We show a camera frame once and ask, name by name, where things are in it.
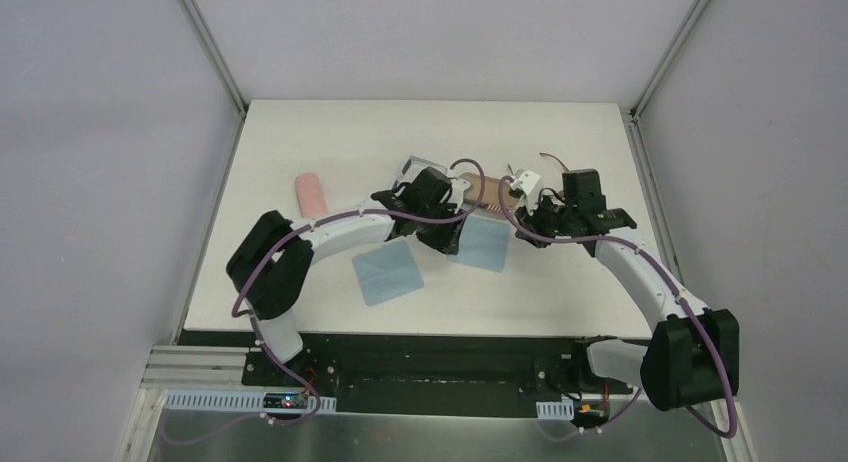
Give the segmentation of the white frame sunglasses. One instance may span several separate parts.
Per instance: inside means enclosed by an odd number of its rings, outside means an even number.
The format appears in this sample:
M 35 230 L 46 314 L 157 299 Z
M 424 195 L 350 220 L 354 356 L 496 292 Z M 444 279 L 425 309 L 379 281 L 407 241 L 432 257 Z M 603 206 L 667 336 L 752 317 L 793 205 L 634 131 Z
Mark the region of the white frame sunglasses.
M 391 188 L 397 189 L 404 182 L 412 182 L 418 174 L 426 168 L 434 168 L 442 175 L 449 174 L 449 169 L 442 164 L 410 155 L 409 158 L 401 165 L 398 174 L 392 182 Z

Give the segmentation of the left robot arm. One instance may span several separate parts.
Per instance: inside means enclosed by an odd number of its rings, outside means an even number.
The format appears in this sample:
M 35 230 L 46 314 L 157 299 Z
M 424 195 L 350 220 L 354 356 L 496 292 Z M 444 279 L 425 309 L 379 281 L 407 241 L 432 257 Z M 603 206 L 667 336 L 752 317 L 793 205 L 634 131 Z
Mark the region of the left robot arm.
M 355 247 L 410 235 L 437 252 L 455 255 L 470 188 L 469 181 L 447 169 L 424 167 L 353 209 L 319 219 L 290 220 L 276 210 L 262 214 L 225 271 L 238 292 L 232 314 L 249 316 L 260 346 L 269 353 L 269 376 L 286 387 L 304 376 L 305 360 L 299 355 L 304 344 L 293 308 L 313 265 Z

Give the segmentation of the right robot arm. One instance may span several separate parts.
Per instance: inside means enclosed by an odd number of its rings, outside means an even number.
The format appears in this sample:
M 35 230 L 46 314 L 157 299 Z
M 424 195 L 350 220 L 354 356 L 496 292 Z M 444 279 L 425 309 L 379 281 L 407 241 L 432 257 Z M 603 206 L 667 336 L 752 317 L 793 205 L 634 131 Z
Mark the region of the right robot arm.
M 644 317 L 646 345 L 613 336 L 577 343 L 567 368 L 583 392 L 606 379 L 641 388 L 661 411 L 714 400 L 739 390 L 740 327 L 727 309 L 713 310 L 689 292 L 655 256 L 621 208 L 610 208 L 594 169 L 564 172 L 561 191 L 539 174 L 520 170 L 501 189 L 516 198 L 510 222 L 517 237 L 544 248 L 578 244 L 624 288 Z

